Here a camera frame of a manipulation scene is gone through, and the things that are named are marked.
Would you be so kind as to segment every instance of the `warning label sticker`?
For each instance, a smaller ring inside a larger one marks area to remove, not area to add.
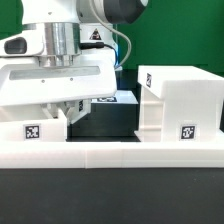
[[[89,39],[90,40],[102,40],[98,29],[94,30],[93,34],[91,35],[91,37]]]

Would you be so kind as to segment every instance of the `black object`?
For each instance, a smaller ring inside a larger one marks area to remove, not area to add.
[[[113,24],[133,23],[144,10],[140,0],[104,0],[105,16]]]
[[[118,90],[132,91],[140,102],[140,85],[136,70],[116,72]],[[139,142],[139,104],[92,104],[91,113],[70,125],[67,141],[80,142]]]
[[[6,54],[25,54],[27,52],[27,42],[19,37],[5,42]]]

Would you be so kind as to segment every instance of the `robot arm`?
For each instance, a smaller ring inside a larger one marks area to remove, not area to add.
[[[95,23],[90,1],[98,16],[111,24],[134,22],[148,4],[148,0],[22,0],[23,24]]]

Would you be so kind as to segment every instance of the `green background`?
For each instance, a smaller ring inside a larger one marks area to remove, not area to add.
[[[20,0],[1,0],[0,38],[22,30]],[[132,25],[119,25],[133,44],[124,68],[194,65],[224,75],[224,1],[151,0]],[[119,39],[120,57],[126,43]]]

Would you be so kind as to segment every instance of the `white plastic block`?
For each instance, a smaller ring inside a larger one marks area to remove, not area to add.
[[[0,141],[64,142],[67,119],[58,109],[57,118],[47,117],[41,106],[0,108]]]
[[[216,138],[224,96],[222,77],[191,66],[140,66],[138,81],[142,94],[136,135],[141,141]]]

